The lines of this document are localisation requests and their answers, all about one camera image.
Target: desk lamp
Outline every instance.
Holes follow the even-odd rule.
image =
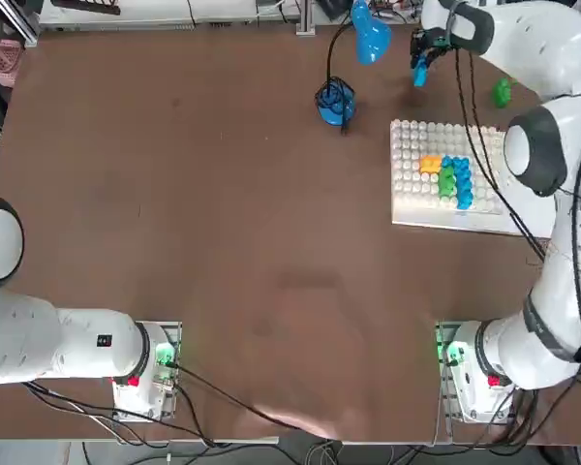
[[[347,23],[349,16],[352,22]],[[331,39],[327,53],[327,79],[315,96],[321,118],[332,126],[341,126],[343,132],[355,112],[355,91],[343,79],[331,75],[331,54],[338,37],[351,26],[356,31],[357,60],[362,65],[378,61],[391,42],[389,26],[372,17],[364,0],[356,0]]]

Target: brown table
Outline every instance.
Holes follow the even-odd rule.
[[[332,31],[44,35],[26,53],[0,149],[0,195],[27,240],[10,288],[182,321],[183,364],[323,435],[431,441],[434,321],[518,311],[538,268],[521,238],[390,224],[389,122],[462,122],[453,57],[412,87],[410,31],[396,28],[372,67],[356,62],[353,33],[340,40],[334,73],[357,92],[345,137],[314,105]],[[476,74],[484,124],[504,127],[535,101],[516,87],[495,110],[499,73],[477,60]],[[49,385],[111,405],[105,381]],[[210,436],[280,432],[187,386]],[[183,404],[177,422],[191,424]],[[472,441],[478,429],[455,432]],[[536,439],[581,443],[581,389],[545,432]],[[0,438],[105,437],[0,387]]]

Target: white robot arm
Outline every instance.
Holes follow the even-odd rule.
[[[19,218],[0,199],[0,287],[17,271],[23,250]],[[159,419],[172,402],[172,370],[164,361],[175,361],[175,349],[160,325],[112,310],[56,309],[0,291],[0,384],[111,378],[117,408]]]
[[[577,374],[581,321],[575,298],[571,207],[581,160],[581,14],[561,4],[425,0],[422,26],[477,53],[533,90],[543,104],[509,124],[509,170],[539,196],[554,196],[557,215],[542,274],[518,314],[466,322],[453,368],[463,418],[486,421],[514,387],[546,388]],[[581,187],[578,212],[581,276]]]

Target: orange block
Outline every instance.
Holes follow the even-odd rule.
[[[442,157],[439,155],[427,155],[419,161],[419,172],[429,174],[438,173],[442,170]]]

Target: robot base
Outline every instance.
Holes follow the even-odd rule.
[[[475,334],[479,326],[479,322],[465,322],[459,324],[453,338],[441,336],[446,348],[443,359],[456,389],[458,417],[465,423],[488,423],[491,419],[496,424],[506,423],[514,385],[489,386],[489,379],[480,369],[475,354]]]
[[[167,368],[164,361],[178,360],[181,324],[141,322],[150,340],[148,361],[137,380],[130,379],[126,385],[112,383],[114,407],[145,415],[153,419],[166,419],[174,415],[176,398],[174,380],[176,370]],[[146,421],[143,418],[115,413],[120,421]]]

